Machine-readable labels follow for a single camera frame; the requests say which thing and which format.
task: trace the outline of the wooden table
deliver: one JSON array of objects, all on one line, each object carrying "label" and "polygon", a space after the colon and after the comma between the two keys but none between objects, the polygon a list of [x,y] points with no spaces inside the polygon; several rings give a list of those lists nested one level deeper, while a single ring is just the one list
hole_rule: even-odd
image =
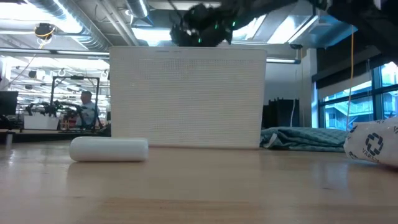
[{"label": "wooden table", "polygon": [[398,173],[340,153],[151,149],[145,163],[73,163],[67,142],[14,148],[0,149],[2,224],[398,222]]}]

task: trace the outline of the black monitor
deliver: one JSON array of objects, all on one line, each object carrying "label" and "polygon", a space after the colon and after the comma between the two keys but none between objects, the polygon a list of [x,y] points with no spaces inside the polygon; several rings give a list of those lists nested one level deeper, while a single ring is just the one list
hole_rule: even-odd
[{"label": "black monitor", "polygon": [[17,91],[0,91],[0,114],[15,115],[18,102]]}]

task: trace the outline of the white box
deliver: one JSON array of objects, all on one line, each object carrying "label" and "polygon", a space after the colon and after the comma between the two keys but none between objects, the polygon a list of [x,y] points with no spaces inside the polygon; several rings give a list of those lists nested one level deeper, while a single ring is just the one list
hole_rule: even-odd
[{"label": "white box", "polygon": [[59,119],[43,116],[41,114],[24,116],[25,129],[57,130]]},{"label": "white box", "polygon": [[111,48],[112,137],[259,147],[266,51]]}]

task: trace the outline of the white foam roller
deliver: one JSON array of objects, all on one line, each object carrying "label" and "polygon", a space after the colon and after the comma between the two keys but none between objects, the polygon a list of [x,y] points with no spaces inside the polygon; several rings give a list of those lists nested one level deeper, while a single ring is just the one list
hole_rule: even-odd
[{"label": "white foam roller", "polygon": [[78,137],[69,148],[70,157],[78,162],[141,162],[148,152],[144,138]]}]

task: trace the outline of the person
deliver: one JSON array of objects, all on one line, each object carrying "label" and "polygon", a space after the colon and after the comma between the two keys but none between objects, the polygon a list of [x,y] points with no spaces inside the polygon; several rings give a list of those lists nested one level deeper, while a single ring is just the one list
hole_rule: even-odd
[{"label": "person", "polygon": [[[93,123],[93,121],[96,121],[95,103],[93,103],[91,100],[92,96],[93,96],[93,94],[91,94],[90,91],[83,91],[80,96],[80,100],[82,103],[81,107],[83,107],[82,112],[81,112],[81,117],[83,118],[83,120],[87,126],[90,126]],[[76,126],[82,126],[80,117],[78,117],[78,119],[76,121]]]}]

